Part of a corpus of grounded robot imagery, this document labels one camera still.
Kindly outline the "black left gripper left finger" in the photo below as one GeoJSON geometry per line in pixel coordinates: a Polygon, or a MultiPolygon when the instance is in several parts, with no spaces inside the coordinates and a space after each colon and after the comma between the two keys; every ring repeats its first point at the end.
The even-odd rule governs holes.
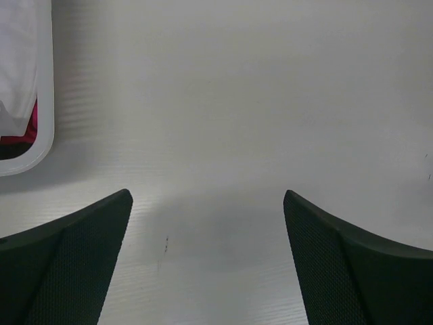
{"type": "Polygon", "coordinates": [[[123,189],[3,237],[1,323],[98,323],[132,206],[123,189]]]}

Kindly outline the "white t shirt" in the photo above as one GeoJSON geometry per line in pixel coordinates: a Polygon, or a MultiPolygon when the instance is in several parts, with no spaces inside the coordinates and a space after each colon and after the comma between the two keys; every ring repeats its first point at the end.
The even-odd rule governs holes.
{"type": "Polygon", "coordinates": [[[1,2],[1,136],[25,134],[37,99],[37,5],[1,2]]]}

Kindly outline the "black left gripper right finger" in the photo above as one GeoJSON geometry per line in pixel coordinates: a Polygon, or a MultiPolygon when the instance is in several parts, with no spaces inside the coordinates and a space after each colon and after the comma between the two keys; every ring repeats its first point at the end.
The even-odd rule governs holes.
{"type": "Polygon", "coordinates": [[[368,232],[292,190],[283,211],[309,324],[432,323],[432,251],[368,232]]]}

